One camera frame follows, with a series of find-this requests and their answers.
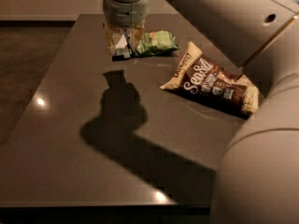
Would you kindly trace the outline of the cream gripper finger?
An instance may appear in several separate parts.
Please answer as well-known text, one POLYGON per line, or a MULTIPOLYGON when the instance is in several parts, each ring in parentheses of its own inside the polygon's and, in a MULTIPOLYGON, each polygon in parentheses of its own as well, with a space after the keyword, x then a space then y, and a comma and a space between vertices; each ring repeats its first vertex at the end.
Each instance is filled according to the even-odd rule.
POLYGON ((141 41, 145 30, 145 20, 129 30, 129 45, 132 51, 135 51, 141 41))
POLYGON ((120 27, 105 22, 105 38, 107 50, 110 55, 115 55, 119 49, 125 48, 125 36, 120 27))

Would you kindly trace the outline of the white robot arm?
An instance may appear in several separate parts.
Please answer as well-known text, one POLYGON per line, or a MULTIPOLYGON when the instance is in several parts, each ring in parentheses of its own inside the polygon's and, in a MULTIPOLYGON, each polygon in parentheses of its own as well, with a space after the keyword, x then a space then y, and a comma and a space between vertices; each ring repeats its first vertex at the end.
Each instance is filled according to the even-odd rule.
MULTIPOLYGON (((103 0, 109 23, 129 28, 148 0, 103 0)), ((166 87, 237 102, 249 120, 218 168, 211 224, 299 224, 298 6, 290 0, 167 0, 244 72, 209 70, 190 44, 166 87)))

